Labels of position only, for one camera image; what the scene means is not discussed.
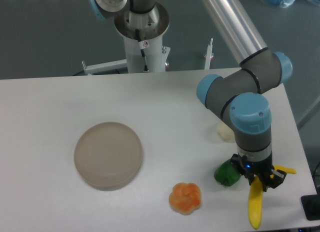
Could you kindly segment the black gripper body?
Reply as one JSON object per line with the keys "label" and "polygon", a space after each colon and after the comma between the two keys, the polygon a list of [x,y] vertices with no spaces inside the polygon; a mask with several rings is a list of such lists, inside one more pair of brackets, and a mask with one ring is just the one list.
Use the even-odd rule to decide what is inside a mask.
{"label": "black gripper body", "polygon": [[233,154],[230,163],[237,172],[247,179],[253,175],[259,177],[268,177],[272,174],[274,166],[272,165],[272,155],[260,161],[250,161],[245,155]]}

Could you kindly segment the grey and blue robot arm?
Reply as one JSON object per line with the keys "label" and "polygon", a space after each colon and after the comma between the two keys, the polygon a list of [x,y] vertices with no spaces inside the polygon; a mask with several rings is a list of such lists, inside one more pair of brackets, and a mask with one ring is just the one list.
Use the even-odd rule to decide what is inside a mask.
{"label": "grey and blue robot arm", "polygon": [[[98,17],[114,18],[125,44],[129,73],[164,72],[168,49],[162,45],[169,14],[156,0],[89,0]],[[227,76],[205,76],[196,95],[235,135],[231,164],[249,183],[276,188],[286,177],[272,161],[272,115],[264,93],[287,81],[290,59],[271,52],[239,0],[201,0],[240,69]]]}

